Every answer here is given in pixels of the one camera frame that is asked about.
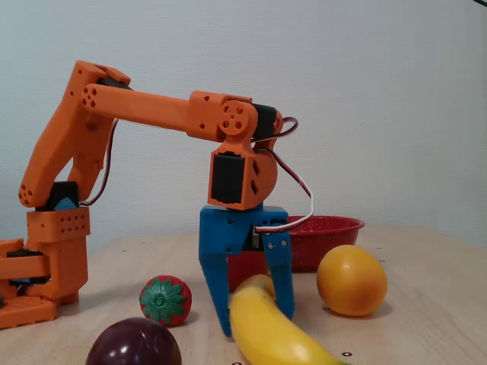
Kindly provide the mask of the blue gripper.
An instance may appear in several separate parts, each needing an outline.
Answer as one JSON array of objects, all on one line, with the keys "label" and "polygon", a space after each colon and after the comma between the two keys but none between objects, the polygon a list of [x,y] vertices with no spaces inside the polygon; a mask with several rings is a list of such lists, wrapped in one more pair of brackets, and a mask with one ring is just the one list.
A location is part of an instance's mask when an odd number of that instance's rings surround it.
[{"label": "blue gripper", "polygon": [[290,234],[285,230],[260,233],[257,240],[254,238],[256,227],[282,225],[287,218],[285,209],[269,205],[247,211],[207,205],[200,211],[199,262],[226,337],[231,337],[227,256],[243,250],[265,251],[278,308],[292,319],[295,304]]}]

